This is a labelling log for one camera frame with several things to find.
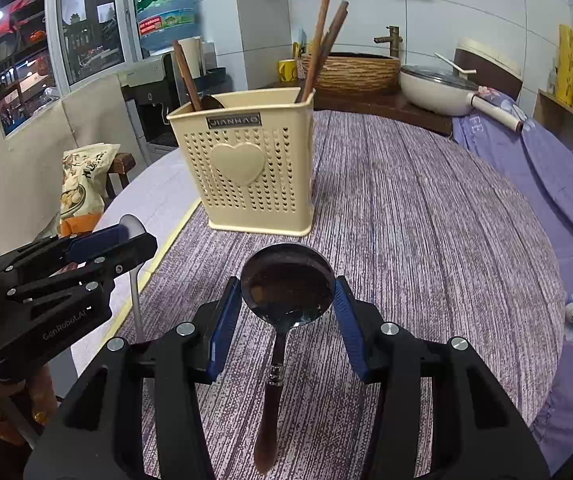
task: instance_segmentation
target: screw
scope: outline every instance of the screw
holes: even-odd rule
[[[386,335],[396,335],[396,333],[399,332],[399,326],[395,323],[382,323],[380,330]]]
[[[456,350],[466,350],[469,347],[469,342],[463,337],[454,337],[451,346]]]
[[[185,323],[180,323],[178,327],[175,329],[175,332],[177,332],[180,335],[191,335],[195,331],[196,331],[196,326],[188,321]]]
[[[106,343],[106,348],[108,348],[111,352],[117,352],[124,348],[124,340],[120,339],[119,337],[114,337],[108,343]]]

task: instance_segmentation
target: beige plastic utensil holder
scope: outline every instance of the beige plastic utensil holder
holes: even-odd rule
[[[214,229],[304,236],[313,224],[313,94],[299,88],[214,95],[226,109],[168,119]]]

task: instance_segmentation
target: blue gripper pad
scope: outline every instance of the blue gripper pad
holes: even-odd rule
[[[129,239],[128,228],[121,224],[111,225],[90,235],[82,236],[71,242],[69,261],[83,264],[102,256],[116,245]]]
[[[337,317],[337,324],[344,340],[351,368],[362,382],[369,382],[370,370],[366,363],[364,334],[355,318],[354,309],[356,307],[357,301],[353,292],[346,283],[344,276],[340,276],[335,280],[333,310],[335,317]]]
[[[241,307],[242,288],[240,280],[231,278],[224,291],[224,296],[218,303],[217,310],[221,308],[222,313],[209,341],[209,363],[206,367],[206,375],[211,381],[215,381],[224,369]]]

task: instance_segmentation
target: faucet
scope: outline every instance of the faucet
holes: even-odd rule
[[[389,43],[390,45],[390,54],[391,57],[399,58],[399,50],[401,46],[401,42],[403,41],[401,36],[399,35],[399,27],[394,27],[393,25],[389,25],[386,27],[389,29],[388,36],[382,36],[380,38],[373,38],[375,43]]]

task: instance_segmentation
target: yellow mug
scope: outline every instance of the yellow mug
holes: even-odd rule
[[[279,60],[278,72],[280,73],[281,82],[297,81],[297,61],[295,59]]]

